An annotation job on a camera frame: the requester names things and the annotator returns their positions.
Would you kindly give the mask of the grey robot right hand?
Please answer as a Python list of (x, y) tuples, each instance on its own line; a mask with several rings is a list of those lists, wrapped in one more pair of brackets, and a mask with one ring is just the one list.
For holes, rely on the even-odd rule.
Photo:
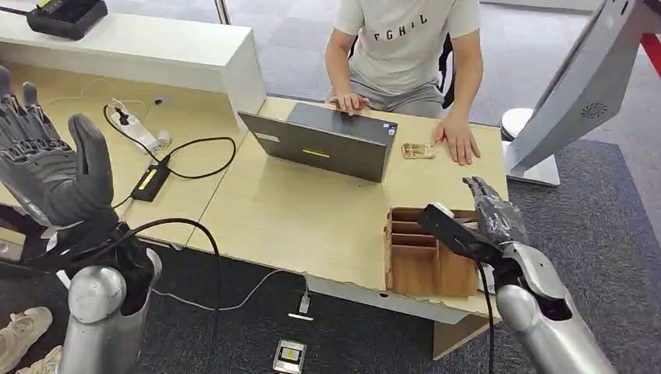
[(427, 205), (418, 224), (454, 254), (497, 268), (505, 262), (510, 242), (529, 243), (521, 211), (482, 178), (464, 177), (475, 202), (476, 230), (447, 215), (439, 204)]

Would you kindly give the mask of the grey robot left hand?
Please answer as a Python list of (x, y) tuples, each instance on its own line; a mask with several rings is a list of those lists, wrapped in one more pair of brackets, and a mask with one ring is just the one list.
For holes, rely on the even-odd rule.
[(19, 101), (10, 72), (1, 69), (1, 182), (39, 224), (67, 227), (114, 215), (113, 175), (101, 130), (85, 115), (68, 120), (74, 141), (58, 133), (37, 99), (22, 85)]

